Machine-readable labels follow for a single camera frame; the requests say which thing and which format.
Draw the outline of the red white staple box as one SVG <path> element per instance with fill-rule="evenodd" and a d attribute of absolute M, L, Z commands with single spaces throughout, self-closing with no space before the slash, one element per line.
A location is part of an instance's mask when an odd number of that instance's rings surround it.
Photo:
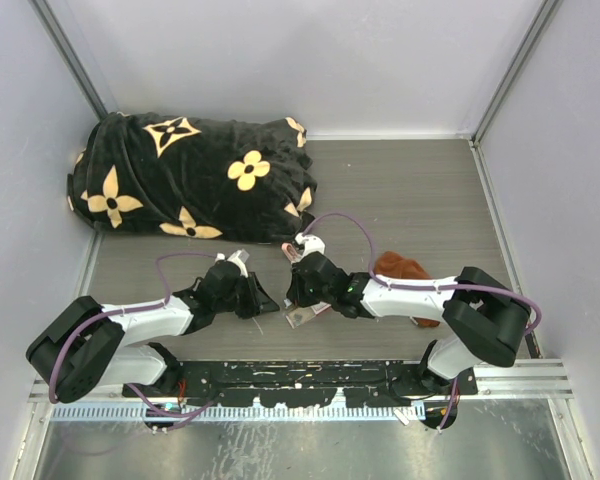
<path fill-rule="evenodd" d="M 292 329 L 296 329 L 331 308 L 329 304 L 320 302 L 309 307 L 294 307 L 285 313 L 285 318 Z"/>

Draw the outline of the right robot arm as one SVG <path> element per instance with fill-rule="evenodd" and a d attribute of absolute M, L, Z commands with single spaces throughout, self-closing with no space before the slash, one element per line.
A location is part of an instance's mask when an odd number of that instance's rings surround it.
<path fill-rule="evenodd" d="M 531 307 L 484 271 L 466 267 L 456 277 L 406 280 L 347 273 L 320 252 L 291 257 L 287 298 L 299 307 L 329 305 L 346 318 L 408 317 L 434 320 L 453 334 L 429 344 L 418 365 L 422 388 L 439 394 L 479 363 L 515 363 Z"/>

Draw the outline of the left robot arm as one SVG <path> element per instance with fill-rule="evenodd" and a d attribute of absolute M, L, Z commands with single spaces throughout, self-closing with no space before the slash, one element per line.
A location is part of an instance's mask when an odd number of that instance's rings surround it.
<path fill-rule="evenodd" d="M 279 309 L 255 273 L 218 260 L 191 287 L 166 299 L 115 306 L 76 298 L 25 357 L 56 402 L 73 403 L 96 387 L 125 384 L 168 396 L 183 380 L 183 368 L 158 338 L 195 333 L 223 313 L 252 319 Z"/>

